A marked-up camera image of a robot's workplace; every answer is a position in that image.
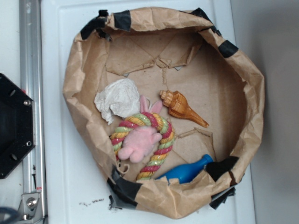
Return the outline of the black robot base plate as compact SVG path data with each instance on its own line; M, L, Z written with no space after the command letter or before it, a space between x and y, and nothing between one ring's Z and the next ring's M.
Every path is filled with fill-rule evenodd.
M35 146L33 100L0 75L0 178L5 179Z

